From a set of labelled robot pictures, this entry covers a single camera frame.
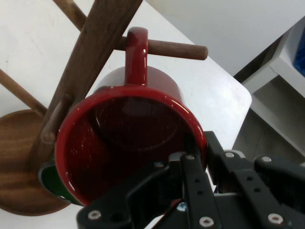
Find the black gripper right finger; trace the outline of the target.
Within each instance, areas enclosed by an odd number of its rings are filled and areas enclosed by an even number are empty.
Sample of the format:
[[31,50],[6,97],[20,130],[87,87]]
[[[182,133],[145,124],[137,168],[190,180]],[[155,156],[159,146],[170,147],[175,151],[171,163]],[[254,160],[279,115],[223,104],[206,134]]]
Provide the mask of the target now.
[[228,156],[212,131],[205,133],[208,171],[224,229],[303,229],[305,168],[279,156],[254,161]]

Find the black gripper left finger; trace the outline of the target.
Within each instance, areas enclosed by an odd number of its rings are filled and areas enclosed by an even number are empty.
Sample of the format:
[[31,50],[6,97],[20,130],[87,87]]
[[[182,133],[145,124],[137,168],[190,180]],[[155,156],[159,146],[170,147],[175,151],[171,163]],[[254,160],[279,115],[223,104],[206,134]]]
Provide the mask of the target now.
[[80,229],[143,229],[160,215],[172,228],[222,228],[198,154],[150,163],[81,209],[76,221]]

